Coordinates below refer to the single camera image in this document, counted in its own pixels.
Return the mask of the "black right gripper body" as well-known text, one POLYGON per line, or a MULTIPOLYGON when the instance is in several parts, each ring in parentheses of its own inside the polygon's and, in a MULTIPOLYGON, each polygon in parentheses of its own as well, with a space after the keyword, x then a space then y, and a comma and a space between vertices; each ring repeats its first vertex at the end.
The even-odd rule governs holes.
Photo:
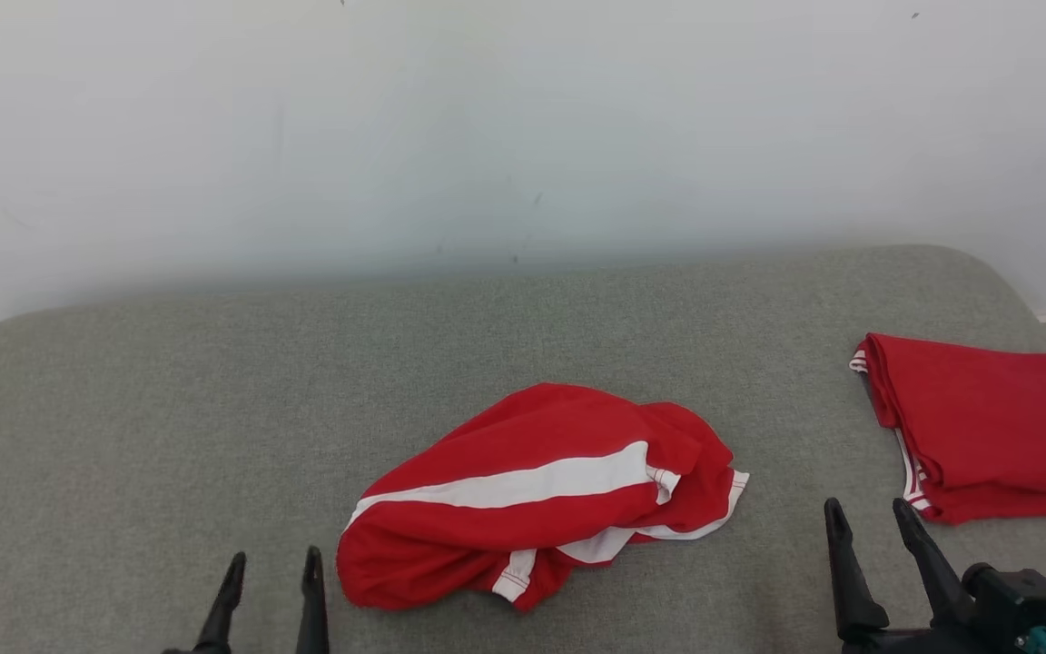
POLYGON ((840 632, 843 653, 1046 653, 1046 628, 872 629, 848 626, 840 632))

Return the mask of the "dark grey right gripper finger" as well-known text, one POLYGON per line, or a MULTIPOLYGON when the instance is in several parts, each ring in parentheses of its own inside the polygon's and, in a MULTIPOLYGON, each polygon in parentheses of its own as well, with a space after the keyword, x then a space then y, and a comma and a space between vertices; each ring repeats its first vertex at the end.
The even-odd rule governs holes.
POLYGON ((974 612, 974 600, 920 522, 917 510, 906 500, 893 500, 892 509, 903 545, 917 564, 927 603, 933 612, 931 625, 940 629, 941 625, 967 624, 974 612))
POLYGON ((837 636, 842 642, 877 642, 889 617, 869 592, 854 552, 854 531, 839 500, 825 501, 824 522, 837 636))

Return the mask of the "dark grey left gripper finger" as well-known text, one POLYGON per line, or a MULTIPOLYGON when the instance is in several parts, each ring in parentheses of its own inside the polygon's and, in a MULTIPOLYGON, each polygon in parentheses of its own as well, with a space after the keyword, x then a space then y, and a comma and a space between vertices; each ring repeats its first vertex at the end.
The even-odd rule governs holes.
POLYGON ((232 653, 229 641, 232 614, 241 603, 246 563, 248 558, 244 551, 232 556, 192 653, 232 653))
POLYGON ((319 547, 310 545, 306 549, 301 592, 303 605, 295 653, 329 654, 328 601, 325 596, 323 559, 319 547))

